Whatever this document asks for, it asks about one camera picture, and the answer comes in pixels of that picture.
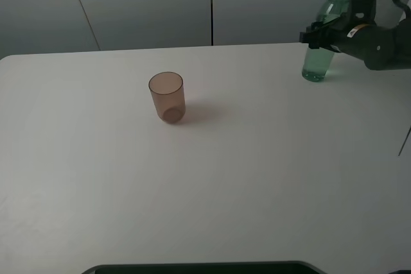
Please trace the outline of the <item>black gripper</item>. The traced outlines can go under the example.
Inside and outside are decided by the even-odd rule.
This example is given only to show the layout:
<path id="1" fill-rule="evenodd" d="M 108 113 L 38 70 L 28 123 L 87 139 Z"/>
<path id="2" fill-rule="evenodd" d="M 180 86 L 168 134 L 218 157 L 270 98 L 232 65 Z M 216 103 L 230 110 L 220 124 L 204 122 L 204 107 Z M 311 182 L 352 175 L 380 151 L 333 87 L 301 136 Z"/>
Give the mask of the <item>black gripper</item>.
<path id="1" fill-rule="evenodd" d="M 336 22 L 313 22 L 300 32 L 299 42 L 310 49 L 338 50 L 364 62 L 372 71 L 410 69 L 410 19 L 388 29 L 359 24 L 343 31 Z"/>

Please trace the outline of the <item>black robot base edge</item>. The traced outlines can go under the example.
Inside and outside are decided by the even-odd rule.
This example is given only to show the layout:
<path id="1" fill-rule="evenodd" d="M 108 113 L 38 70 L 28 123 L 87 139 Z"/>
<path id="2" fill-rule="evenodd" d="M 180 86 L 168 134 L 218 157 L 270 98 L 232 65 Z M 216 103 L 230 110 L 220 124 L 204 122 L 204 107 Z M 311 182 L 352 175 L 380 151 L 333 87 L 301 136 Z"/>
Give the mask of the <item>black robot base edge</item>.
<path id="1" fill-rule="evenodd" d="M 302 261 L 112 264 L 95 266 L 85 272 L 136 274 L 323 273 L 322 270 Z"/>

